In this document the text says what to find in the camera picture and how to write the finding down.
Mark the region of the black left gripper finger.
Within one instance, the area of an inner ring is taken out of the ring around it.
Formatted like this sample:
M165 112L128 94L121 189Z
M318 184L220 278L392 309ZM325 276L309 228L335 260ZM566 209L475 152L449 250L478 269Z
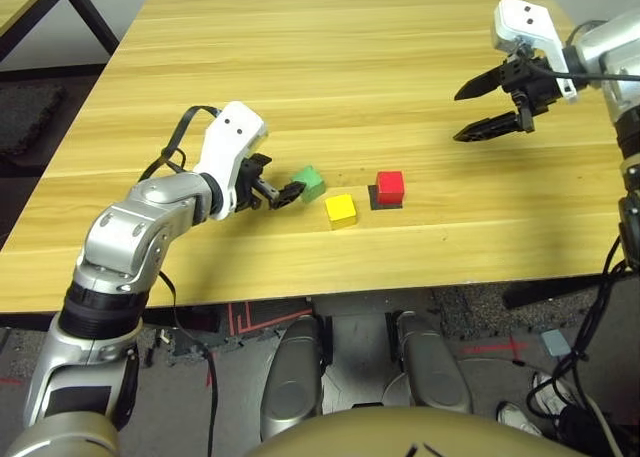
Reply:
M270 209L278 210L298 199L305 190L305 183L292 181L277 191L277 196L270 201Z

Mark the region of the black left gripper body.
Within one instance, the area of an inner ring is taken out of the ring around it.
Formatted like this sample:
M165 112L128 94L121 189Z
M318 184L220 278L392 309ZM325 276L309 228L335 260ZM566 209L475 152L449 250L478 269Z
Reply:
M270 206L278 200L279 191L262 177L264 168L271 162L270 157L260 153L242 159L235 183L236 212L257 210L263 199Z

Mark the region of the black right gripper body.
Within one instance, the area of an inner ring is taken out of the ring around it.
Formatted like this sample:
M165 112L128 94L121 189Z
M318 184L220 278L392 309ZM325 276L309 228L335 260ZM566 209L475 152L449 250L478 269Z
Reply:
M551 67L544 57L535 57L530 48L519 49L500 66L500 86L516 106L506 114L507 132L533 132L534 118L546 113L562 93L557 80L545 74Z

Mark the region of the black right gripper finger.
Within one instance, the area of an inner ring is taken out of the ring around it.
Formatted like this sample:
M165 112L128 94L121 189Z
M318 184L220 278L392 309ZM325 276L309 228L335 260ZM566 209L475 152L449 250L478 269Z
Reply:
M467 81L455 94L454 100L467 100L481 97L502 86L504 72L495 67Z
M485 118L468 124L453 136L453 140L464 143L488 141L520 131L519 116L511 111L497 117Z

